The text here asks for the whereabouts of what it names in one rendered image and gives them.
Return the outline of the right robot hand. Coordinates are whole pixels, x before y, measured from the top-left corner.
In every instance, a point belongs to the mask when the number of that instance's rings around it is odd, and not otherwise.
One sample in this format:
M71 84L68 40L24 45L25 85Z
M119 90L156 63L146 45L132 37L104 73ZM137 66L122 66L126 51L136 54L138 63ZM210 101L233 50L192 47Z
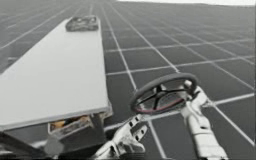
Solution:
M213 101L209 99L200 86L196 86L195 90L192 90L192 82L189 80L185 81L183 92L180 93L180 96L185 101L181 109L183 117L188 117L189 115L202 116L202 109L213 105Z

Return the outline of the grey table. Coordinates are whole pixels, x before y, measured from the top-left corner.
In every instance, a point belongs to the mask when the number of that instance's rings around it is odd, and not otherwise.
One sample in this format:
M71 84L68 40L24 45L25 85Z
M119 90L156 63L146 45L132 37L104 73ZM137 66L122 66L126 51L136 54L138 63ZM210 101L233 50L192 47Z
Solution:
M0 131L111 108L101 30L69 32L66 24L0 74Z

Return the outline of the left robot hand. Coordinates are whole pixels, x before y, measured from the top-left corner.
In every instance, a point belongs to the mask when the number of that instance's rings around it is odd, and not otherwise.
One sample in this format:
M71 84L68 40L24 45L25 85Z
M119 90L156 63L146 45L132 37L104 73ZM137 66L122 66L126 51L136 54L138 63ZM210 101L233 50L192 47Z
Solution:
M137 114L127 121L115 132L113 142L116 146L119 155L124 154L140 154L146 151L141 140L147 133L146 125L136 129L136 126L141 123L142 115Z

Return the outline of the grey mesh tray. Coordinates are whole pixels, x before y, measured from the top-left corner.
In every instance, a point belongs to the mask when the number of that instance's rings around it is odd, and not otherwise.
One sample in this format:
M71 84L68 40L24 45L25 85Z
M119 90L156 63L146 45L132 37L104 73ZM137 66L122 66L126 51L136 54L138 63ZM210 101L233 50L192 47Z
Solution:
M96 31L99 28L96 16L72 17L65 25L68 32Z

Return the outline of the grey cart with brown box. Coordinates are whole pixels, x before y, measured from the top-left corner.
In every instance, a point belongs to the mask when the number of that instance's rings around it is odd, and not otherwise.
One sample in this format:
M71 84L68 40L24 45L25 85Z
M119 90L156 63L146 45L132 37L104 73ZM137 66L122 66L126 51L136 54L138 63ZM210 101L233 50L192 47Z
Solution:
M0 160L47 159L64 153L89 149L105 140L104 119L113 113L104 106L9 106L0 113ZM41 124L48 125L44 149L38 149L7 133Z

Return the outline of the dark steering wheel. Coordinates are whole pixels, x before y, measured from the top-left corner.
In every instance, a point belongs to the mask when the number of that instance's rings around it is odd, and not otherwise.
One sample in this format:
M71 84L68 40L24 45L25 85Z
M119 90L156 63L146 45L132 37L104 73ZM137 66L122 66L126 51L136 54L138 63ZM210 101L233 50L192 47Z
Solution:
M164 75L138 89L130 101L137 114L161 114L176 110L196 97L197 77L190 73Z

